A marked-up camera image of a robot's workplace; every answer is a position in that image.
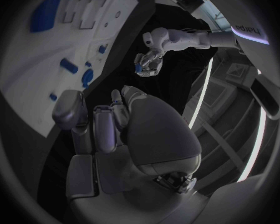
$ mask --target light strip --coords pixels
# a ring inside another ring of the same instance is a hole
[[[245,39],[248,39],[248,40],[251,40],[251,41],[256,41],[256,42],[259,42],[259,43],[262,43],[262,44],[269,45],[269,42],[267,40],[263,40],[263,39],[259,39],[259,38],[255,38],[255,37],[252,37],[252,36],[247,36],[247,35],[241,34],[238,31],[236,31],[233,27],[231,27],[231,29],[232,29],[233,33],[236,34],[237,36],[240,36],[242,38],[245,38]]]
[[[255,163],[255,160],[257,158],[258,152],[259,152],[261,144],[262,144],[264,131],[265,131],[265,124],[266,124],[266,112],[265,112],[264,108],[261,107],[260,124],[259,124],[257,137],[256,137],[256,140],[255,140],[255,144],[254,144],[251,156],[248,160],[248,163],[247,163],[245,169],[243,170],[243,172],[242,172],[242,174],[241,174],[241,176],[240,176],[240,178],[238,179],[237,182],[244,181],[248,177],[248,175],[249,175],[249,173],[250,173],[250,171],[251,171],[251,169],[252,169],[252,167]]]
[[[189,124],[189,128],[190,129],[192,129],[192,127],[194,125],[194,122],[195,122],[195,120],[196,120],[196,118],[198,116],[200,107],[202,105],[202,101],[203,101],[203,98],[205,96],[206,88],[207,88],[207,85],[208,85],[209,80],[210,80],[212,65],[213,65],[213,58],[210,60],[208,68],[207,68],[206,77],[205,77],[204,85],[203,85],[203,88],[202,88],[202,92],[201,92],[201,95],[199,97],[198,104],[196,106],[196,109],[195,109],[195,112],[193,114],[193,117],[192,117],[192,119],[190,121],[190,124]]]

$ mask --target white panel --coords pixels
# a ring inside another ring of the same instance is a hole
[[[66,89],[84,90],[82,76],[88,69],[94,71],[91,82],[101,75],[112,45],[137,3],[137,0],[61,0],[54,27],[36,33],[29,29],[31,17],[23,19],[22,26],[10,38],[0,76],[0,90],[13,110],[46,137],[54,126],[52,110],[56,103],[50,94],[59,97]],[[29,8],[30,14],[38,5]],[[111,19],[117,10],[123,11],[118,22]],[[92,20],[93,29],[80,29],[81,21],[82,27],[87,28]],[[106,21],[110,30],[104,30]],[[98,39],[94,38],[96,31],[107,32]],[[101,45],[107,46],[104,54],[98,52]],[[60,66],[63,58],[78,67],[76,74]]]

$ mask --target blue knob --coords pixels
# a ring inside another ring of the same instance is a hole
[[[105,46],[100,46],[100,48],[99,48],[99,53],[102,53],[102,54],[104,54],[105,53],[105,51],[106,51],[106,47]]]
[[[51,98],[51,100],[53,100],[53,101],[56,101],[56,100],[57,100],[57,96],[54,95],[53,93],[50,94],[50,98]]]
[[[66,58],[63,58],[60,61],[60,66],[64,67],[69,72],[76,74],[78,72],[78,67],[74,65],[73,63],[69,62]]]
[[[140,72],[140,71],[142,71],[142,66],[139,63],[137,63],[135,65],[135,69],[136,69],[137,72]]]
[[[82,83],[83,83],[83,87],[84,88],[88,88],[88,84],[89,82],[91,82],[93,79],[93,70],[92,69],[88,69],[87,71],[85,71],[83,77],[82,77]]]

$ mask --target white robotic arm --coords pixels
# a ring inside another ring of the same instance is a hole
[[[156,76],[162,68],[162,57],[167,51],[181,51],[188,47],[209,49],[213,47],[232,47],[240,49],[233,32],[208,33],[197,31],[187,33],[180,30],[167,30],[163,27],[143,34],[143,41],[149,52],[138,53],[134,63],[136,74],[141,77]]]

